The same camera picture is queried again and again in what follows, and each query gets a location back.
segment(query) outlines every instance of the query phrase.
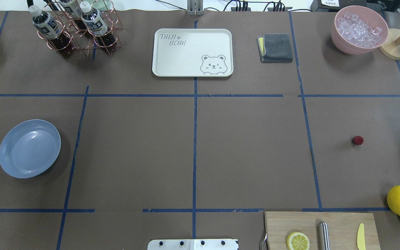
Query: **ice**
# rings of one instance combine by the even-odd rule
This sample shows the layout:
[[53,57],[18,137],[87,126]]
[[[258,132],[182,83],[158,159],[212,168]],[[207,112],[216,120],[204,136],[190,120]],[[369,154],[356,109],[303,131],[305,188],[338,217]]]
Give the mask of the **ice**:
[[349,12],[338,19],[336,28],[345,40],[359,47],[376,47],[381,41],[382,29],[380,27],[373,28],[360,19],[358,15]]

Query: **pink bowl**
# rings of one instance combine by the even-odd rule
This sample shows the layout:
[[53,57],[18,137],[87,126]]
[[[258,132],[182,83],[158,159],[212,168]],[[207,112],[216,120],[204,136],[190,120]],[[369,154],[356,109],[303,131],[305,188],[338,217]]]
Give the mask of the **pink bowl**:
[[[349,41],[345,40],[340,35],[338,29],[336,28],[336,23],[338,22],[338,19],[342,18],[343,15],[347,12],[358,15],[359,19],[362,19],[372,28],[380,27],[382,29],[382,32],[379,35],[381,37],[381,41],[376,45],[376,47],[373,48],[359,47],[354,44],[350,44]],[[338,49],[340,49],[340,51],[350,55],[361,55],[376,49],[377,47],[381,46],[385,42],[385,40],[387,40],[388,35],[389,35],[389,27],[385,22],[385,20],[382,18],[382,16],[380,16],[376,11],[372,9],[358,5],[351,5],[341,9],[336,14],[333,26],[331,28],[331,39],[333,40],[335,46]]]

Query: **soda bottle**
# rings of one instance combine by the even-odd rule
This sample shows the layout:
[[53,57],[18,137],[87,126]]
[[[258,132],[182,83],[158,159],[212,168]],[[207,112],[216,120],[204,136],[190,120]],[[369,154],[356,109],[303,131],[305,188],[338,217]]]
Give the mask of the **soda bottle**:
[[113,53],[116,50],[116,39],[109,32],[109,27],[103,21],[100,11],[84,1],[80,3],[80,8],[83,11],[81,19],[95,36],[101,49],[108,54]]
[[73,22],[75,23],[76,27],[78,27],[80,30],[87,30],[86,25],[81,20],[81,14],[83,14],[83,12],[81,11],[78,0],[59,0],[59,1],[62,7],[73,19]]
[[54,45],[61,55],[67,56],[73,52],[75,47],[70,42],[70,38],[62,33],[62,27],[55,22],[49,13],[42,11],[36,5],[30,6],[29,12],[33,16],[33,25],[44,38]]

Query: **gray towel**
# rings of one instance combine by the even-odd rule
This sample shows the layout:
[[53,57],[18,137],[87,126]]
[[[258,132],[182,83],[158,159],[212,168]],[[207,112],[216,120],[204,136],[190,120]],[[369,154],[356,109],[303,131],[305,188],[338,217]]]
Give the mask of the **gray towel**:
[[258,36],[257,44],[259,45],[260,61],[264,63],[292,62],[292,50],[288,34]]

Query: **bear drawing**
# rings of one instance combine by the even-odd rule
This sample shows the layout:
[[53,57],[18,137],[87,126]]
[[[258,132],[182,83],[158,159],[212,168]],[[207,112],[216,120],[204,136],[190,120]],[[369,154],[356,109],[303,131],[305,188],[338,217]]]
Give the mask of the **bear drawing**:
[[225,64],[225,56],[219,55],[218,57],[210,57],[204,55],[201,57],[203,63],[200,70],[204,75],[224,75],[227,71],[227,66]]

